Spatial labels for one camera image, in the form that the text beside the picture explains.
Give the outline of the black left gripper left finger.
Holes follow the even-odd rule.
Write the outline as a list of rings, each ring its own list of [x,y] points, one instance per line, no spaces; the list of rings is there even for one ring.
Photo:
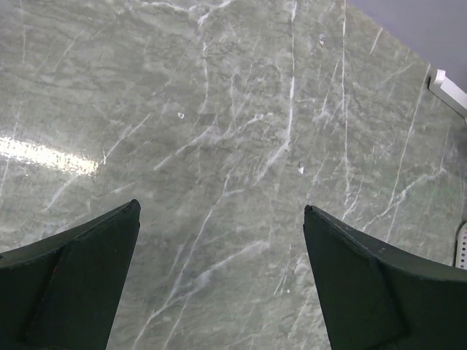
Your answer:
[[[132,200],[1,253],[2,349],[105,349],[140,228]]]

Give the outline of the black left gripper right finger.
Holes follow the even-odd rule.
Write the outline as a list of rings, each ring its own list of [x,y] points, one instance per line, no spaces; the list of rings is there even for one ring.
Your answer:
[[[464,349],[466,270],[410,254],[304,209],[304,238],[332,349]]]

